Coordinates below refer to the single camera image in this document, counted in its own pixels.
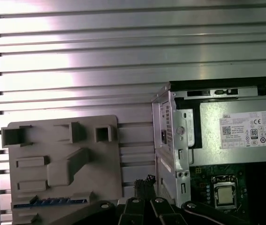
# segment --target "square opening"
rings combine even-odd
[[[25,143],[24,129],[3,130],[3,146]]]
[[[96,142],[109,142],[109,129],[107,127],[96,128]]]

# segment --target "motherboard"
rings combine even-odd
[[[248,220],[248,195],[243,164],[191,167],[191,199]]]

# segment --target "screw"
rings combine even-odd
[[[103,209],[106,209],[106,208],[109,208],[109,205],[108,205],[108,204],[102,204],[101,207],[102,207]]]
[[[187,204],[187,207],[188,208],[191,208],[191,209],[194,209],[197,205],[196,204],[193,204],[193,203],[188,203]]]
[[[164,202],[164,200],[161,199],[161,198],[157,198],[157,199],[155,200],[155,202],[157,202],[157,203],[162,203],[162,202]]]
[[[183,134],[185,133],[185,128],[184,128],[184,127],[178,127],[178,128],[176,129],[176,133],[177,133],[178,135],[183,135]]]

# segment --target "green circuit board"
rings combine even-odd
[[[212,182],[212,178],[226,175],[234,177],[236,186],[236,207],[234,209],[220,210],[232,216],[248,220],[248,196],[244,165],[230,164],[191,167],[190,175],[192,200],[212,207],[215,207],[215,186]]]

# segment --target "metal frame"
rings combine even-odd
[[[164,186],[167,189],[168,194],[175,198],[175,204],[178,207],[181,207],[183,203],[191,200],[189,164],[192,163],[193,159],[190,151],[188,150],[188,120],[182,117],[182,110],[176,110],[175,95],[173,95],[170,91],[161,92],[161,94],[157,94],[157,97],[159,97],[159,102],[154,101],[152,104],[153,109],[157,109],[157,111],[153,110],[156,172],[159,173],[160,166],[164,165],[171,174],[170,176],[174,177],[175,184],[169,181],[169,183],[165,183]],[[172,129],[171,150],[168,149],[167,145],[158,144],[162,143],[160,133],[160,109],[163,107],[165,102],[169,102],[169,114]],[[185,129],[186,132],[178,132],[177,129],[179,127]],[[176,190],[181,190],[181,193],[178,191],[173,193],[171,191],[173,189],[173,185],[176,186]]]
[[[251,109],[253,111],[261,111],[259,104],[249,104],[245,101],[255,99],[263,101],[263,103],[265,102],[266,96],[258,96],[257,87],[236,87],[236,89],[238,89],[238,94],[230,95],[230,97],[234,98],[234,101],[220,101],[220,103],[236,103],[241,107],[240,112],[248,112],[248,110]],[[209,90],[210,93],[214,93],[216,91],[216,89],[206,90]],[[226,94],[212,94],[209,97],[224,99],[228,98]],[[207,150],[205,149],[206,146],[197,147],[195,149],[188,149],[188,146],[193,146],[193,144],[195,143],[194,124],[193,121],[189,119],[190,111],[188,109],[177,109],[175,98],[183,98],[184,100],[207,99],[206,96],[188,96],[186,90],[173,91],[171,89],[171,86],[169,86],[168,84],[164,86],[152,100],[156,174],[158,176],[157,190],[159,195],[165,195],[165,191],[163,189],[166,189],[168,198],[170,197],[170,200],[174,198],[175,203],[178,207],[180,207],[182,203],[190,200],[190,166],[258,162],[262,160],[266,161],[266,158],[262,157],[265,155],[266,146],[248,148],[247,151],[244,151],[243,149],[234,149],[233,151],[222,150],[219,146],[216,145],[210,147],[210,149],[219,149],[219,153],[207,152]],[[165,120],[165,117],[167,117],[164,109],[164,105],[166,105],[166,103],[168,103],[170,111],[170,125],[172,129],[172,139],[170,139],[171,147],[168,146],[169,140],[167,140],[167,144],[164,144],[161,138],[162,130],[170,128],[169,126],[165,125],[165,122],[163,122],[163,120]],[[216,110],[215,118],[217,119],[218,116],[226,112],[226,109],[231,113],[239,113],[238,107],[236,109],[227,107],[224,109],[224,111],[222,111],[223,109],[219,111]],[[215,111],[215,107],[212,107],[210,109],[210,113],[212,113],[213,110]],[[209,118],[207,118],[207,115],[209,114],[208,111],[200,111],[202,128],[204,128],[203,125],[205,124],[205,120],[206,122],[209,122]],[[209,140],[207,140],[207,138],[209,137],[202,139],[204,144],[211,143],[209,142]]]

